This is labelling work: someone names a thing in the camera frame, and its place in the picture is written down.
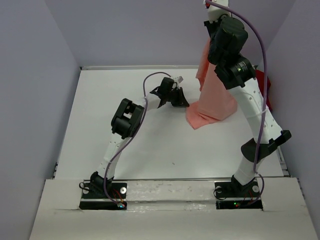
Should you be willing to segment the pink t shirt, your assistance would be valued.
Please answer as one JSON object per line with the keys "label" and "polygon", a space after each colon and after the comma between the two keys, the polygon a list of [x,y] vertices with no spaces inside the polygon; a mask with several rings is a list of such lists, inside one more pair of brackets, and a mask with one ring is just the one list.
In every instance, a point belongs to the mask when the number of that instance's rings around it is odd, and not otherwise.
{"label": "pink t shirt", "polygon": [[235,98],[226,90],[209,62],[208,40],[203,48],[195,78],[199,81],[199,99],[186,109],[186,120],[194,129],[223,121],[238,110]]}

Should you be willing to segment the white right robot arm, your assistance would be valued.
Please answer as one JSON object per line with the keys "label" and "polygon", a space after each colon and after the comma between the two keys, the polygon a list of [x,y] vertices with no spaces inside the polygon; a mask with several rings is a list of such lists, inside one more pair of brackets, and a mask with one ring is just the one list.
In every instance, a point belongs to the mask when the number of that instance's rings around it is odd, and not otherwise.
{"label": "white right robot arm", "polygon": [[242,160],[230,182],[221,186],[223,193],[242,196],[254,181],[261,162],[291,138],[274,119],[265,94],[261,93],[256,72],[240,53],[248,39],[244,24],[223,13],[206,20],[210,42],[207,59],[225,89],[235,98],[251,129],[253,138],[241,146]]}

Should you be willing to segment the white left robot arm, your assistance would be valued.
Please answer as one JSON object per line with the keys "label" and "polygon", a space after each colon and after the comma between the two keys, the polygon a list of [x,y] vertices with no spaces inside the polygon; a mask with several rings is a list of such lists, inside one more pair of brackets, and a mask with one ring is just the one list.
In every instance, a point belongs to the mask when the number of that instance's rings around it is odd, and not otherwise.
{"label": "white left robot arm", "polygon": [[120,102],[111,120],[111,138],[104,157],[97,170],[90,176],[90,185],[97,196],[104,198],[110,194],[121,153],[138,133],[147,111],[158,109],[166,103],[176,108],[190,106],[180,86],[182,81],[182,76],[167,75],[162,79],[160,85],[149,93],[146,92],[145,84],[143,84],[142,98],[138,100],[124,98]]}

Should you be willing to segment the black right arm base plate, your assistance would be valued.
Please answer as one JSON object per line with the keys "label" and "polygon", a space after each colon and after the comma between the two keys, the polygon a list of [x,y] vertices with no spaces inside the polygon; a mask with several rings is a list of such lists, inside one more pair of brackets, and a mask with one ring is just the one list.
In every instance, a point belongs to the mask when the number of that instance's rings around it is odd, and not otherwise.
{"label": "black right arm base plate", "polygon": [[217,210],[263,209],[262,200],[256,199],[260,195],[258,182],[253,180],[247,186],[234,186],[231,181],[214,183],[213,195],[216,199]]}

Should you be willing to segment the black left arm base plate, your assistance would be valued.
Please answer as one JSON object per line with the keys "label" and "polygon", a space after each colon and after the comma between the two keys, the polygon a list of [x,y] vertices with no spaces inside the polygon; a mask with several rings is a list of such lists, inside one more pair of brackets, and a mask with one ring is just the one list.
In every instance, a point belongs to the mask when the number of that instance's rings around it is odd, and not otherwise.
{"label": "black left arm base plate", "polygon": [[95,189],[88,181],[79,183],[79,188],[82,190],[79,208],[81,210],[106,210],[117,211],[127,209],[127,183],[113,182],[108,195],[104,191],[100,192]]}

